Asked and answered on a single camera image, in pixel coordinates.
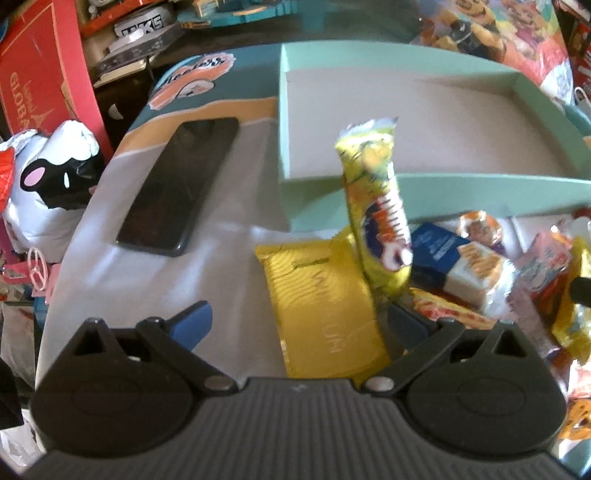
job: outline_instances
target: gold wrapper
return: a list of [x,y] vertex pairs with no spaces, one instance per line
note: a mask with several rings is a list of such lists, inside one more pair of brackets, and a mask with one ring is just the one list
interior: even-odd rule
[[349,222],[363,270],[373,289],[399,297],[410,277],[413,252],[394,174],[393,120],[371,120],[339,135]]
[[570,298],[570,283],[576,277],[591,277],[591,252],[581,237],[573,241],[573,260],[562,294],[560,308],[552,326],[559,344],[584,365],[591,356],[591,309],[576,305]]
[[259,245],[292,378],[346,377],[361,384],[390,358],[369,287],[346,234],[332,240]]

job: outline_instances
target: blue package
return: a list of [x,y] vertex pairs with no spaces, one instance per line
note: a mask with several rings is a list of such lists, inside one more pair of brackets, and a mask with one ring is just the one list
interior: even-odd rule
[[491,318],[504,316],[505,298],[516,276],[509,260],[432,223],[417,228],[411,242],[413,283],[426,290],[443,290]]

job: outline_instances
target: orange logo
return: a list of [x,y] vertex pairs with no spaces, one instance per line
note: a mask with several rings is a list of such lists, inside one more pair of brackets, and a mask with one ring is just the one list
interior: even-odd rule
[[231,53],[212,53],[194,65],[183,65],[172,72],[148,103],[152,110],[162,110],[176,98],[188,98],[211,90],[214,80],[227,73],[236,57]]

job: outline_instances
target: orange stripe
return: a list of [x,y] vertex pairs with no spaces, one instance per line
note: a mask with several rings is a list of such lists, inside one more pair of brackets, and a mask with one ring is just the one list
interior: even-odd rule
[[238,118],[240,123],[277,118],[277,97],[256,100],[219,100],[197,109],[158,116],[127,133],[115,155],[165,144],[178,126],[184,122],[232,116]]

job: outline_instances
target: red box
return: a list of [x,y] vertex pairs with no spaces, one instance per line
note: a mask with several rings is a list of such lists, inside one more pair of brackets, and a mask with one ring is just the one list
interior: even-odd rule
[[50,134],[78,118],[111,159],[73,1],[37,0],[14,22],[0,43],[0,101],[12,134],[27,128]]

